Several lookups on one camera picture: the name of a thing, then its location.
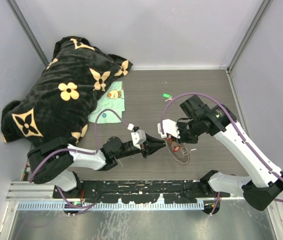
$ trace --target blanket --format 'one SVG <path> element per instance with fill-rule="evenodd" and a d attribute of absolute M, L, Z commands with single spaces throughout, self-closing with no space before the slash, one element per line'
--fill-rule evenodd
<path fill-rule="evenodd" d="M 83 37 L 64 37 L 26 97 L 2 110 L 4 141 L 26 138 L 38 147 L 65 137 L 76 145 L 88 129 L 88 115 L 97 101 L 132 65 L 121 56 L 103 53 Z"/>

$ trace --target gray floor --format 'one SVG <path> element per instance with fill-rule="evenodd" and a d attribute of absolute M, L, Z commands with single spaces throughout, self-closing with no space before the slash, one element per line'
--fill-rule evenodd
<path fill-rule="evenodd" d="M 222 200 L 210 217 L 200 210 L 17 211 L 10 240 L 275 240 L 267 211 Z"/>
<path fill-rule="evenodd" d="M 168 102 L 163 93 L 177 96 L 187 92 L 202 92 L 213 96 L 226 105 L 238 116 L 231 87 L 223 70 L 152 70 L 131 71 L 120 79 L 123 81 L 125 108 L 123 119 L 139 126 L 149 135 L 159 138 L 159 123 L 164 107 Z M 185 117 L 178 99 L 168 110 L 165 118 L 177 120 Z M 131 140 L 130 132 L 121 123 L 99 124 L 98 136 L 104 143 L 108 138 L 117 136 L 123 142 Z M 90 124 L 79 147 L 95 149 L 94 125 Z M 204 134 L 198 144 L 187 145 L 191 152 L 190 163 L 186 166 L 178 164 L 166 148 L 144 159 L 141 155 L 122 158 L 123 167 L 106 172 L 89 169 L 76 169 L 82 180 L 159 180 L 159 179 L 192 179 L 198 180 L 208 171 L 214 169 L 225 174 L 246 175 L 245 170 L 233 155 L 215 138 Z"/>

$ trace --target gray wood tabletop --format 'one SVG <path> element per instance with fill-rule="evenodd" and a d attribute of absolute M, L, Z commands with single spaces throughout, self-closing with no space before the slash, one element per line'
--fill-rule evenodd
<path fill-rule="evenodd" d="M 162 96 L 167 93 L 174 96 L 188 92 L 201 92 L 211 95 L 238 117 L 232 90 L 224 70 L 133 70 L 122 77 L 125 96 L 123 119 L 139 126 L 147 134 L 160 138 L 157 123 L 168 103 Z M 187 97 L 176 100 L 168 109 L 165 119 L 176 121 L 185 117 L 179 104 Z M 202 100 L 210 107 L 214 104 Z M 101 145 L 108 138 L 116 136 L 123 142 L 131 140 L 131 132 L 121 123 L 98 124 L 98 137 Z M 78 144 L 81 148 L 96 149 L 94 124 L 89 123 L 88 131 Z M 246 176 L 246 171 L 235 157 L 214 137 L 203 134 L 198 144 L 186 144 L 190 154 L 190 163 L 180 165 L 167 148 L 162 148 L 144 159 L 141 154 L 120 159 L 122 166 L 109 171 L 73 168 L 81 180 L 199 180 L 210 170 L 224 174 Z"/>

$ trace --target light green cloth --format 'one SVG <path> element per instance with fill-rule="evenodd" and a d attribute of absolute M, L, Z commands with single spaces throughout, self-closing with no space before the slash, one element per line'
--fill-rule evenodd
<path fill-rule="evenodd" d="M 118 97 L 118 91 L 121 92 L 121 97 Z M 98 114 L 104 109 L 112 109 L 122 117 L 122 113 L 125 111 L 125 96 L 122 81 L 115 81 L 112 83 L 109 90 L 99 99 L 96 110 L 88 116 L 88 121 L 94 123 Z M 98 119 L 99 124 L 113 124 L 120 122 L 121 121 L 117 116 L 111 111 L 105 111 Z"/>

